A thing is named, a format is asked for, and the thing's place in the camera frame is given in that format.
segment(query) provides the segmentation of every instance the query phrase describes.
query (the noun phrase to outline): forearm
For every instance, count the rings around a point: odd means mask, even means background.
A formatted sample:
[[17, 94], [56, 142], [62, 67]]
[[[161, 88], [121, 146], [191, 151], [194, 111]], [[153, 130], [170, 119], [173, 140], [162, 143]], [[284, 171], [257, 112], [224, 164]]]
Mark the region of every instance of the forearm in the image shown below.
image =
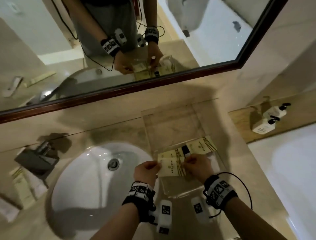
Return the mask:
[[157, 0], [143, 0], [146, 24], [148, 27], [157, 26]]
[[63, 2], [67, 6], [71, 15], [75, 17], [77, 21], [83, 26], [83, 28], [92, 36], [94, 36], [96, 40], [101, 42], [101, 40], [107, 39], [106, 33], [93, 19], [80, 0], [63, 0]]
[[242, 240], [286, 240], [237, 197], [227, 202], [224, 212]]
[[127, 203], [90, 240], [129, 240], [133, 238], [138, 224], [137, 207]]

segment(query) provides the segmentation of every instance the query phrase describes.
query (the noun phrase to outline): person's left hand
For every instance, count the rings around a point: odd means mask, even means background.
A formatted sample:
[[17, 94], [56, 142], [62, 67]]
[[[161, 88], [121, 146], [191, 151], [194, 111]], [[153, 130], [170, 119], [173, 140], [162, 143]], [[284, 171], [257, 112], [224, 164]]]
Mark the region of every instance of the person's left hand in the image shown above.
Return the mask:
[[160, 168], [161, 164], [158, 164], [157, 161], [143, 162], [135, 168], [134, 179], [135, 181], [147, 183], [154, 188], [156, 174], [159, 172]]
[[162, 58], [162, 56], [163, 54], [160, 51], [158, 44], [155, 42], [149, 42], [147, 62], [153, 70], [155, 70], [155, 68], [158, 66], [159, 60]]

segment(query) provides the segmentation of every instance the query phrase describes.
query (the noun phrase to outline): hand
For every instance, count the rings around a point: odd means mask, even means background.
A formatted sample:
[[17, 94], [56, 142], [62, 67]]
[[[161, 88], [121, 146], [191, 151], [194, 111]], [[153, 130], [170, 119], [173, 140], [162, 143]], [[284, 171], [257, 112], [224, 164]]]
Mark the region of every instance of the hand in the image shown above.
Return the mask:
[[184, 160], [182, 166], [202, 184], [204, 184], [206, 179], [208, 179], [211, 175], [214, 175], [211, 161], [206, 155], [191, 154]]
[[134, 179], [149, 184], [152, 188], [155, 186], [156, 174], [159, 172], [161, 164], [157, 161], [147, 161], [135, 168]]
[[115, 55], [114, 69], [122, 74], [133, 73], [133, 66], [131, 65], [131, 59], [121, 51]]
[[162, 56], [163, 54], [160, 51], [158, 44], [155, 42], [149, 42], [147, 62], [153, 70], [155, 70], [155, 68], [158, 66], [159, 60], [162, 58]]

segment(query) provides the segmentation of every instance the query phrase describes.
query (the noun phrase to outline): person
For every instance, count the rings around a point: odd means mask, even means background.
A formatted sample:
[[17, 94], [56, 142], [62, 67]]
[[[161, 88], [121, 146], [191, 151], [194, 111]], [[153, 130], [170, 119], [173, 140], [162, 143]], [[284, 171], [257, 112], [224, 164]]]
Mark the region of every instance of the person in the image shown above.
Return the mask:
[[[183, 167], [204, 185], [216, 176], [206, 155], [191, 154], [185, 159]], [[160, 165], [156, 161], [144, 162], [135, 168], [134, 178], [136, 181], [147, 183], [153, 188], [159, 170]], [[243, 240], [286, 240], [284, 236], [242, 202], [237, 195], [231, 197], [224, 206], [221, 206], [221, 209]], [[139, 221], [140, 216], [136, 205], [134, 203], [124, 204], [118, 213], [96, 232], [91, 240], [132, 239]]]
[[[125, 54], [137, 46], [137, 25], [131, 0], [62, 0], [65, 4], [85, 54], [89, 57], [109, 53], [114, 69], [122, 74], [133, 73], [132, 60]], [[147, 37], [147, 61], [154, 69], [162, 53], [158, 47], [157, 0], [143, 0], [147, 29], [153, 28], [157, 37]], [[105, 43], [113, 39], [120, 28], [127, 42], [118, 51], [109, 52]]]

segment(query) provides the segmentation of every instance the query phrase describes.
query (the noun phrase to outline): mirror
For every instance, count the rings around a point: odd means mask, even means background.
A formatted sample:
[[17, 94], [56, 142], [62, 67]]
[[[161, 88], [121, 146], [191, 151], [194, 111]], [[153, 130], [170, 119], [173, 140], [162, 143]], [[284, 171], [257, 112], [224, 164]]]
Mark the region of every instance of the mirror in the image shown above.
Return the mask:
[[236, 60], [267, 4], [269, 0], [2, 1], [0, 111], [22, 111]]

